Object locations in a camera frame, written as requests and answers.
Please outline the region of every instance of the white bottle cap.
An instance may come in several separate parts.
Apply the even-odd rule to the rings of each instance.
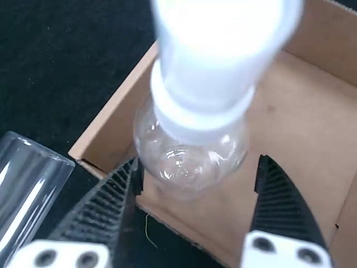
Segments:
[[[218,138],[248,109],[254,85],[297,26],[302,0],[153,0],[160,62],[151,89],[163,129]]]

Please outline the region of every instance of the cardboard box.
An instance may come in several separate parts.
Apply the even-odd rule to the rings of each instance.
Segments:
[[[294,181],[338,267],[357,262],[357,15],[307,0],[302,23],[258,85],[248,111],[250,151],[242,167],[191,202],[164,196],[146,174],[137,203],[160,221],[237,267],[255,201],[260,154]],[[69,154],[103,178],[132,151],[133,118],[149,96],[154,44]]]

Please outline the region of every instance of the ribbed rubber pad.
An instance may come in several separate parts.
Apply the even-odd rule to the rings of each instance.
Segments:
[[[300,192],[269,156],[260,156],[255,192],[259,194],[251,230],[316,243],[327,249],[320,229]]]
[[[112,256],[122,230],[130,225],[135,195],[142,190],[143,169],[138,159],[121,165],[100,181],[49,235],[50,240],[102,243]]]

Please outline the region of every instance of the plastic bottle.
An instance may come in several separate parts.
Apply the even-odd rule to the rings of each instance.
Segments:
[[[160,57],[134,141],[162,191],[198,196],[248,151],[255,86],[296,28],[301,0],[153,0]]]

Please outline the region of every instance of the black carpet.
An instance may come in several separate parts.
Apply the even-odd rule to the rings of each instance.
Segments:
[[[354,0],[340,2],[357,9]],[[67,155],[153,41],[148,0],[2,1],[0,135],[12,130]],[[77,166],[36,238],[45,238],[95,183],[96,178]],[[158,258],[164,267],[171,255],[180,265],[207,264],[199,251],[193,260],[175,258],[174,250],[150,249],[142,236],[145,215],[137,214],[136,249],[138,254],[148,252],[147,267]],[[190,248],[175,235],[161,235],[167,229],[151,222],[152,239],[161,248]]]

